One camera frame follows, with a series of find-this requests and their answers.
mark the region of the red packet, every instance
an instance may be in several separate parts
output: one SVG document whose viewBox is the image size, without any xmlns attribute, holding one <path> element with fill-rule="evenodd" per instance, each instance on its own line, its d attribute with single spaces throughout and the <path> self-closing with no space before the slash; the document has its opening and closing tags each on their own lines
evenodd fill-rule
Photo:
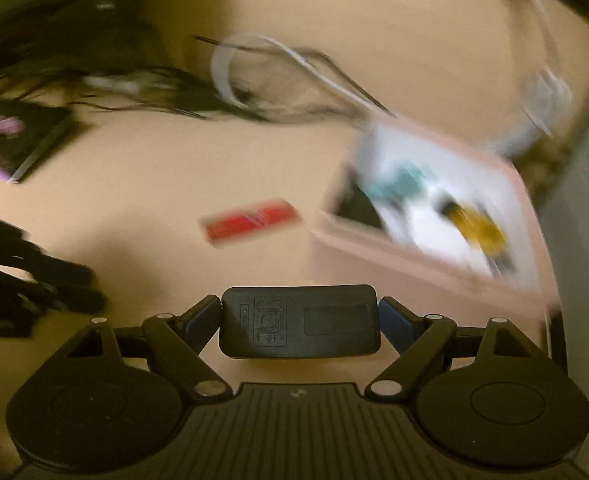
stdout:
<svg viewBox="0 0 589 480">
<path fill-rule="evenodd" d="M 298 219 L 299 214 L 292 205 L 285 200 L 272 200 L 224 213 L 202 223 L 208 240 L 218 242 Z"/>
</svg>

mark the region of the black plastic arm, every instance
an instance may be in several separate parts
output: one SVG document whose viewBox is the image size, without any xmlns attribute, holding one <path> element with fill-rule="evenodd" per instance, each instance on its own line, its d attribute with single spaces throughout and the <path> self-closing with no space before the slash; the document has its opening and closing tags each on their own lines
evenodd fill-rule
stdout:
<svg viewBox="0 0 589 480">
<path fill-rule="evenodd" d="M 172 330 L 174 318 L 164 316 L 168 315 L 150 317 L 142 325 L 152 352 L 150 369 L 173 383 L 184 400 L 212 402 L 231 397 L 229 384 Z"/>
<path fill-rule="evenodd" d="M 421 380 L 425 380 L 427 374 L 436 375 L 443 371 L 445 350 L 456 330 L 456 323 L 438 314 L 424 317 L 423 322 L 429 325 L 428 329 L 395 362 L 366 386 L 367 397 L 376 400 L 407 399 L 414 392 L 415 386 L 420 384 Z M 395 383 L 398 385 L 398 391 L 380 393 L 380 390 L 373 385 L 383 384 L 381 381 L 388 384 Z"/>
</svg>

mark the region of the ribbed black plastic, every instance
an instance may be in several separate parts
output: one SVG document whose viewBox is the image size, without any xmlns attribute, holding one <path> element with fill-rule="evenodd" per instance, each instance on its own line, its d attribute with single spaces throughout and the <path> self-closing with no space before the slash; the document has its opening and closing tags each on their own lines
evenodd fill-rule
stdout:
<svg viewBox="0 0 589 480">
<path fill-rule="evenodd" d="M 354 384 L 245 384 L 197 407 L 160 452 L 127 468 L 64 475 L 27 466 L 17 480 L 587 480 L 570 463 L 530 472 L 459 462 L 434 447 L 396 404 Z"/>
</svg>

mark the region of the metal screw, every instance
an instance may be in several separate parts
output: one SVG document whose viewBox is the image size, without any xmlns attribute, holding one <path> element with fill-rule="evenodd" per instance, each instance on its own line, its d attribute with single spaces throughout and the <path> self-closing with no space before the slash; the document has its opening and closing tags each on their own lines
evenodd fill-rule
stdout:
<svg viewBox="0 0 589 480">
<path fill-rule="evenodd" d="M 201 381 L 194 391 L 202 397 L 216 397 L 225 393 L 226 385 L 221 381 Z"/>
<path fill-rule="evenodd" d="M 403 390 L 397 381 L 375 381 L 370 384 L 370 391 L 381 397 L 393 397 Z"/>
</svg>

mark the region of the black plastic tab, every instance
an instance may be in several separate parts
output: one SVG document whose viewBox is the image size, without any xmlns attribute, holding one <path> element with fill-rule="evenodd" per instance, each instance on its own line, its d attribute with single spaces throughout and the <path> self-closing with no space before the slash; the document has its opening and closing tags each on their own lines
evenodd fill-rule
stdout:
<svg viewBox="0 0 589 480">
<path fill-rule="evenodd" d="M 219 346 L 230 357 L 341 357 L 381 347 L 369 285 L 234 287 L 222 300 Z"/>
<path fill-rule="evenodd" d="M 209 294 L 181 316 L 172 320 L 172 329 L 196 354 L 207 345 L 221 326 L 221 300 Z"/>
<path fill-rule="evenodd" d="M 424 332 L 423 318 L 389 296 L 379 302 L 381 332 L 394 349 L 402 354 Z"/>
</svg>

